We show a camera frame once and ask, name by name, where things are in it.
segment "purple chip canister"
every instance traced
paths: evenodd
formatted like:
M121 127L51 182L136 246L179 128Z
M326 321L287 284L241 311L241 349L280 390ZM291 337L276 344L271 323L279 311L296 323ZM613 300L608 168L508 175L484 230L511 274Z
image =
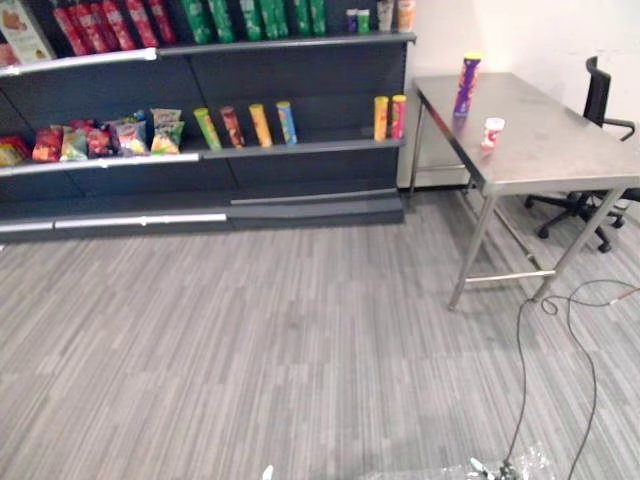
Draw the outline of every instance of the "purple chip canister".
M347 10L347 31L356 33L358 31L358 9L350 8Z
M476 86L476 79L478 78L480 60L482 60L482 56L479 53L468 52L464 55L462 72L460 72L460 80L458 82L458 96L453 109L453 115L456 117L463 117L469 113L473 88Z

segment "chair armrest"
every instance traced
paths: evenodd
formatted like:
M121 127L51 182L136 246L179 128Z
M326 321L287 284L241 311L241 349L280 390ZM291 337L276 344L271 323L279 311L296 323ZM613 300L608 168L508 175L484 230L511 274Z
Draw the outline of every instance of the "chair armrest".
M631 130L629 133L627 133L626 135L620 138L621 142L624 142L625 140L630 138L631 135L636 133L636 124L628 120L616 120L615 118L605 118L604 123L605 125L614 125L616 127L629 128Z

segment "floor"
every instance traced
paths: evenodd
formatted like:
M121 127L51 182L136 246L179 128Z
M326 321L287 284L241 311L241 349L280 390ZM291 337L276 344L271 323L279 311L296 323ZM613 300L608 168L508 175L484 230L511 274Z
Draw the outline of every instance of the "floor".
M581 226L543 242L531 232L551 207L503 207L542 258ZM6 247L0 478L257 480L273 464L275 480L428 480L470 456L502 459L521 400L515 318L537 282L475 287L448 311L472 226L458 193L425 192L403 225ZM554 293L595 278L640 284L640 227L608 231L613 252L594 237ZM476 272L526 267L494 221ZM574 308L599 384L574 478L640 467L639 306ZM515 456L533 447L545 478L566 478L588 366L563 318L538 305L522 338Z

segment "table leg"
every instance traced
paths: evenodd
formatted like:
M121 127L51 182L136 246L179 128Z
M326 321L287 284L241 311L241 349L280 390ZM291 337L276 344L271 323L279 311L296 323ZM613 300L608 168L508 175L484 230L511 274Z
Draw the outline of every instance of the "table leg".
M456 305L458 304L458 300L460 299L460 295L462 295L462 290L464 289L464 285L466 283L467 277L469 276L469 272L471 271L471 266L476 259L476 255L478 255L478 250L480 249L480 245L482 244L482 239L484 238L484 234L487 231L489 219L491 218L491 215L496 207L497 201L498 197L495 196L489 196L484 200L482 210L480 211L480 216L478 217L478 224L476 225L476 229L473 232L471 244L469 245L469 249L467 250L462 268L460 269L458 283L456 284L456 288L453 290L451 300L449 300L449 310L453 310L456 307Z
M418 173L418 161L420 160L420 145L422 144L422 123L424 120L424 105L420 102L420 113L418 114L418 128L416 130L416 141L413 146L413 161L411 162L411 181L409 182L409 196L413 197L416 188L416 174Z
M624 189L619 188L617 190L611 190L607 194L607 196L602 201L602 205L600 205L600 208L598 208L598 210L596 210L596 212L593 214L591 220L587 222L587 225L584 227L584 230L582 230L582 233L578 236L578 238L574 240L574 242L567 249L564 255L562 255L562 258L560 258L560 260L556 264L554 268L556 274L553 277L548 277L547 279L545 279L542 286L535 293L535 295L533 296L533 299L535 301L539 301L544 297L544 295L549 290L553 279L560 275L562 271L567 267L567 265L571 262L571 260L573 260L573 258L578 254L580 249L584 246L589 237L593 235L593 232L595 232L596 228L598 228L598 225L602 223L604 217L607 216L607 213L611 210L611 208L613 208L613 206L623 193Z

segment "chair base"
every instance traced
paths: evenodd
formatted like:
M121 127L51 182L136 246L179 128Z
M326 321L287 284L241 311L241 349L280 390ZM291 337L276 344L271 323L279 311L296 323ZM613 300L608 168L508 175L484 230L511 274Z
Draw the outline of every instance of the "chair base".
M585 223L591 220L593 213L596 211L596 207L589 205L589 197L590 194L588 193L577 194L575 192L567 195L566 199L544 197L541 195L529 195L524 202L524 206L525 208L531 208L533 207L534 202L540 202L564 209L563 212L556 215L537 229L536 233L538 234L538 237L545 239L549 238L549 229L551 227L567 218L580 217ZM622 214L617 212L608 212L607 215L615 218L615 221L611 224L614 228L621 228L624 225L624 218L622 218ZM611 251L611 242L609 241L609 237L604 233L604 230L602 230L602 227L598 227L595 233L600 240L602 240L598 250L602 253Z

